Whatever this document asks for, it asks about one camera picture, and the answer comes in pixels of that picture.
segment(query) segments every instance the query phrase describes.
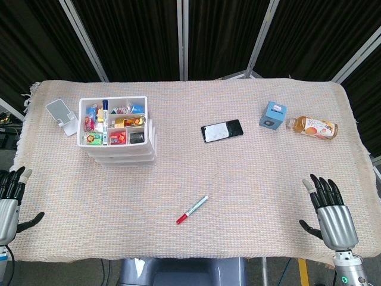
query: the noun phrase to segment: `smartphone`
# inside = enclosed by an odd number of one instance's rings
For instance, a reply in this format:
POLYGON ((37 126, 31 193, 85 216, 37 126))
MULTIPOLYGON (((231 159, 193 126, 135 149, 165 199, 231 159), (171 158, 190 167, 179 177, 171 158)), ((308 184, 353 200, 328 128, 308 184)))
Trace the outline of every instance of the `smartphone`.
POLYGON ((205 143, 218 141, 238 135, 243 135, 243 130, 239 120, 231 120, 218 124, 203 126, 201 128, 205 143))

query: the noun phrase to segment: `beige woven tablecloth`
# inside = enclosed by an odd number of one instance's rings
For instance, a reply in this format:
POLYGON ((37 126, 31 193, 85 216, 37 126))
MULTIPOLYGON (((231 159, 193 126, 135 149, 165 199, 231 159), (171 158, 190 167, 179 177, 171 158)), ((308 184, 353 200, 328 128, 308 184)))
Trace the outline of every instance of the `beige woven tablecloth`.
POLYGON ((20 221, 45 212, 11 243, 18 260, 289 256, 332 263, 333 251, 298 223, 318 227, 302 184, 311 172, 341 189, 360 239, 354 252, 381 252, 371 162, 345 91, 332 82, 43 82, 32 92, 14 163, 33 169, 20 221), (80 98, 126 95, 148 97, 158 129, 156 166, 101 167, 45 110, 61 98, 77 114, 80 98), (287 106, 287 117, 335 122, 339 134, 323 141, 285 124, 277 131, 259 127, 268 101, 287 106), (201 126, 233 119, 243 136, 203 142, 201 126), (176 225, 205 194, 210 199, 176 225))

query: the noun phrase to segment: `black curtain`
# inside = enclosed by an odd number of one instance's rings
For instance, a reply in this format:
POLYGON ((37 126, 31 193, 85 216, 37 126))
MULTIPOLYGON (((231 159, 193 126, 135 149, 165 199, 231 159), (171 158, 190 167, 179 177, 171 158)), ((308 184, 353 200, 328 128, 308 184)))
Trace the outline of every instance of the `black curtain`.
POLYGON ((381 156, 381 46, 342 83, 346 89, 363 143, 381 156))
POLYGON ((246 70, 269 0, 190 0, 189 79, 246 70))
POLYGON ((179 80, 176 0, 74 0, 111 82, 179 80))
POLYGON ((0 1, 0 97, 18 111, 36 81, 99 81, 60 3, 0 1))
POLYGON ((254 70, 331 80, 380 26, 380 1, 280 1, 254 70))

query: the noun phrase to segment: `small box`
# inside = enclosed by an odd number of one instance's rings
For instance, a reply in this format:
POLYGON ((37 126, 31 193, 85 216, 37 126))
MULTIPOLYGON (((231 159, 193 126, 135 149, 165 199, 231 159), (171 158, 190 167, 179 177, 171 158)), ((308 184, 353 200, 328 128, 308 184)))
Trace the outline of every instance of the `small box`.
POLYGON ((260 120, 260 126, 276 130, 284 121, 287 107, 269 101, 260 120))

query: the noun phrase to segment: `juice bottle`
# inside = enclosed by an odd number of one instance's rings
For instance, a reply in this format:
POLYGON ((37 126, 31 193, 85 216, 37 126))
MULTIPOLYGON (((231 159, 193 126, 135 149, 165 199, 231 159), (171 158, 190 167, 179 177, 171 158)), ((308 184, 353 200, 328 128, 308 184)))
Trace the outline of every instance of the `juice bottle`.
POLYGON ((325 120, 312 119, 307 116, 290 118, 287 127, 295 132, 320 139, 331 140, 338 134, 338 125, 325 120))

